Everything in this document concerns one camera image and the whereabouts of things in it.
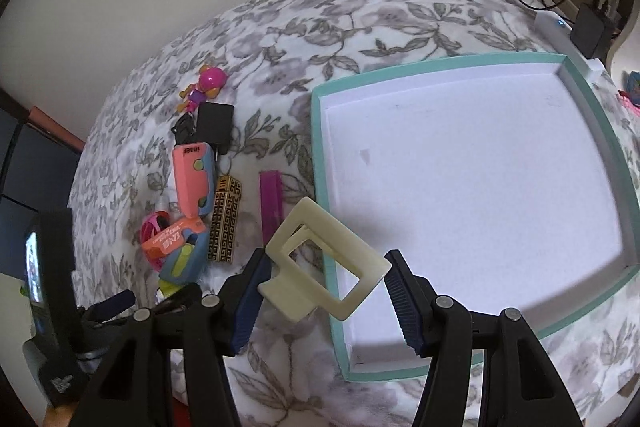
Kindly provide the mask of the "black gold patterned box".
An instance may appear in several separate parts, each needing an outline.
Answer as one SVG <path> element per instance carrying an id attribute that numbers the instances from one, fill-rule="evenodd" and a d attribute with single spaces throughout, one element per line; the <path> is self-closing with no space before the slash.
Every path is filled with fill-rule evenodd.
<path id="1" fill-rule="evenodd" d="M 218 179 L 212 220 L 210 220 L 208 259 L 231 263 L 233 260 L 235 229 L 238 224 L 242 198 L 242 184 L 225 174 Z"/>

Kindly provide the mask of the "orange blue eraser case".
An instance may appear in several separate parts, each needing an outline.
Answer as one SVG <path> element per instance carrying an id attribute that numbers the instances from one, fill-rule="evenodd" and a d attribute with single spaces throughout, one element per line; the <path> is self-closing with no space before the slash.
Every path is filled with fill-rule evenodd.
<path id="1" fill-rule="evenodd" d="M 151 260 L 160 260 L 160 279 L 183 286 L 200 277 L 208 259 L 209 228 L 199 217 L 182 217 L 142 244 Z"/>

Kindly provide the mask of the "pink smart watch band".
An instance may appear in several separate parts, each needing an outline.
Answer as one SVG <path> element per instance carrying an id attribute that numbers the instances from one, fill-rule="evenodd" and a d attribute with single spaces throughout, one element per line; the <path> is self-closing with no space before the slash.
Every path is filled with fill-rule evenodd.
<path id="1" fill-rule="evenodd" d="M 146 217 L 141 225 L 139 236 L 140 243 L 144 244 L 149 239 L 152 239 L 155 235 L 160 233 L 160 231 L 165 230 L 169 227 L 170 216 L 169 213 L 164 210 L 158 210 L 152 212 L 148 217 Z M 156 271 L 160 272 L 162 269 L 164 260 L 162 258 L 153 259 L 146 251 L 143 251 L 144 257 L 148 260 L 151 267 Z"/>

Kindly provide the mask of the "dark monitor screen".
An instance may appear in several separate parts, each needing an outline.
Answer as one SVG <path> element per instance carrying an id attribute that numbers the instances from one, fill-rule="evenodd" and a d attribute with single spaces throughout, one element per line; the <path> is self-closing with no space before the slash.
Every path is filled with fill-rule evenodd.
<path id="1" fill-rule="evenodd" d="M 52 349 L 72 351 L 78 329 L 72 210 L 38 213 L 25 232 L 25 251 L 36 335 Z"/>

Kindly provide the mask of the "magenta comb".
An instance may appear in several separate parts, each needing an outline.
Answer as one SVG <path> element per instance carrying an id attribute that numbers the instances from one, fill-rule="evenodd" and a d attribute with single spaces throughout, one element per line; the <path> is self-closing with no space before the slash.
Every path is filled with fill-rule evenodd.
<path id="1" fill-rule="evenodd" d="M 267 245 L 283 219 L 283 187 L 278 170 L 262 171 L 259 175 L 260 215 L 262 216 L 262 243 Z"/>

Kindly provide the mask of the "teal rimmed white tray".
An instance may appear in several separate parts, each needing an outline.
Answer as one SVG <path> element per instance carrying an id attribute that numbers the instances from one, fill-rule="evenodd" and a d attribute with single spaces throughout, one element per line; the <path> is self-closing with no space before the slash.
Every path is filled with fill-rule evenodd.
<path id="1" fill-rule="evenodd" d="M 622 141 L 564 55 L 439 58 L 311 95 L 318 204 L 470 310 L 547 337 L 639 269 Z"/>

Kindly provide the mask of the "pink blue eraser case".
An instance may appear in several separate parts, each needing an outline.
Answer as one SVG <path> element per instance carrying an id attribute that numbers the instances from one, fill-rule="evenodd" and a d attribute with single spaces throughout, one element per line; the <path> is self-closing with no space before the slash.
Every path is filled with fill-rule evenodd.
<path id="1" fill-rule="evenodd" d="M 177 199 L 184 217 L 207 215 L 214 205 L 214 156 L 204 142 L 177 145 L 172 150 Z"/>

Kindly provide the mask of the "black power adapter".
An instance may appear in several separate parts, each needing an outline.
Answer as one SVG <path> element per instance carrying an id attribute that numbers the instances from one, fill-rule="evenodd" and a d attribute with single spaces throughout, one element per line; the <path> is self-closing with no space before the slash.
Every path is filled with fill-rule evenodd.
<path id="1" fill-rule="evenodd" d="M 207 143 L 217 155 L 224 155 L 231 144 L 233 116 L 233 105 L 201 104 L 196 118 L 195 141 Z"/>

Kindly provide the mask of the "pink doll figure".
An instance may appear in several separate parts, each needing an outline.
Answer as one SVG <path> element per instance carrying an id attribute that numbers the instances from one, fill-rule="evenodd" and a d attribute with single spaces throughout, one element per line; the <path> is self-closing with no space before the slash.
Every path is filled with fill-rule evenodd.
<path id="1" fill-rule="evenodd" d="M 181 102 L 178 113 L 193 113 L 203 102 L 217 98 L 226 85 L 228 75 L 219 67 L 203 65 L 198 70 L 198 79 L 179 92 Z"/>

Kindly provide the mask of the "floral grey white blanket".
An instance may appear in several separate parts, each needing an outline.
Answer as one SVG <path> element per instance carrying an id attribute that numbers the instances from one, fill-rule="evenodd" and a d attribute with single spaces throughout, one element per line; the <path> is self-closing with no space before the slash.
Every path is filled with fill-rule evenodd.
<path id="1" fill-rule="evenodd" d="M 534 13 L 516 0 L 250 0 L 196 26 L 134 69 L 107 97 L 70 191 L 78 305 L 131 289 L 153 306 L 157 276 L 139 242 L 143 219 L 178 216 L 170 127 L 178 92 L 203 65 L 229 81 L 235 107 L 229 155 L 241 180 L 233 265 L 209 265 L 206 291 L 262 243 L 258 172 L 283 174 L 284 199 L 314 196 L 311 90 L 396 64 L 474 53 L 554 52 Z M 424 377 L 349 383 L 338 369 L 329 319 L 292 324 L 263 306 L 247 351 L 227 359 L 243 426 L 410 426 Z M 639 274 L 601 306 L 544 340 L 585 425 L 618 416 L 639 391 Z"/>

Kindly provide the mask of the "round colourful tin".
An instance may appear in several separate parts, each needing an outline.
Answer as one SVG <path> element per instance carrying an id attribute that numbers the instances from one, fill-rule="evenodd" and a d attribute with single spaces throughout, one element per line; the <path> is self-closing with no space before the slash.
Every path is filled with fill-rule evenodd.
<path id="1" fill-rule="evenodd" d="M 632 104 L 640 106 L 640 72 L 627 75 L 625 92 Z"/>

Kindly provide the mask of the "white power bank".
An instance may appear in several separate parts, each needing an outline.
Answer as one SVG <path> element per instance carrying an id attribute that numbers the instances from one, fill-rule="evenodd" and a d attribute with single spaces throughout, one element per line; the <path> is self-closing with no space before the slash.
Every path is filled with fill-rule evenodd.
<path id="1" fill-rule="evenodd" d="M 536 13 L 535 30 L 548 40 L 559 53 L 566 55 L 588 82 L 600 79 L 605 71 L 603 63 L 597 58 L 585 58 L 570 40 L 572 28 L 558 14 L 552 11 Z"/>

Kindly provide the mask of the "black charger plug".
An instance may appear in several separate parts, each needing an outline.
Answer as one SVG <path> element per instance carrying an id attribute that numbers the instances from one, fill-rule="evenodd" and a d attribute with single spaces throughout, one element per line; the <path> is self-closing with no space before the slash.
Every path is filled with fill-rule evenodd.
<path id="1" fill-rule="evenodd" d="M 602 11 L 582 3 L 570 31 L 570 41 L 587 60 L 603 58 L 608 52 L 614 32 L 614 24 Z"/>

